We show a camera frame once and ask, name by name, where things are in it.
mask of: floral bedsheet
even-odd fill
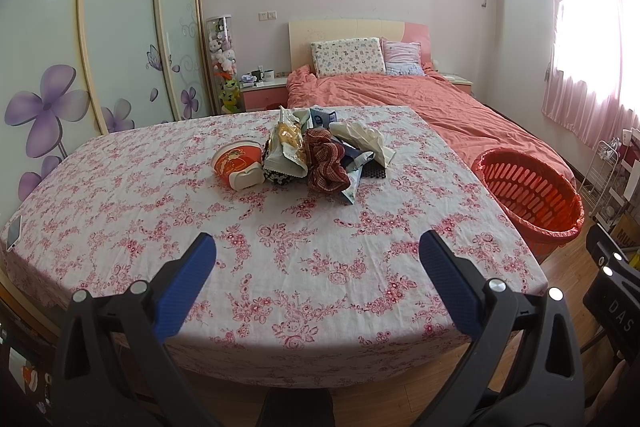
[[[82,145],[22,204],[22,237],[4,258],[9,277],[39,302],[66,307],[78,288],[102,296],[150,279],[208,232],[218,259],[168,341],[176,362],[294,387],[381,380],[466,341],[418,260],[426,230],[486,277],[546,289],[498,204],[414,111],[334,109],[339,120],[377,127],[396,150],[386,179],[362,180],[356,204],[303,182],[235,192],[212,175],[218,147],[265,140],[276,111],[122,131]]]

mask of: blue gripper pad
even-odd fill
[[[422,234],[418,252],[422,267],[436,286],[456,328],[476,340],[482,331],[484,303],[456,265],[453,253],[433,230]]]
[[[179,260],[170,261],[165,266],[171,263],[180,263],[181,266],[156,301],[154,333],[161,344],[180,331],[198,293],[213,270],[216,263],[216,244],[213,238],[208,233],[201,233]]]

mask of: window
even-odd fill
[[[587,145],[637,123],[640,0],[555,0],[543,113]]]

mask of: pink duvet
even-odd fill
[[[543,141],[460,92],[436,72],[428,76],[343,74],[316,78],[309,66],[289,75],[289,107],[408,105],[471,166],[478,155],[498,146],[538,158],[574,183],[574,174]]]

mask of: sliding wardrobe door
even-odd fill
[[[0,227],[99,136],[78,47],[76,0],[0,0]]]
[[[173,121],[153,0],[83,0],[88,64],[109,132]]]
[[[156,10],[180,118],[212,115],[196,0],[156,0]]]

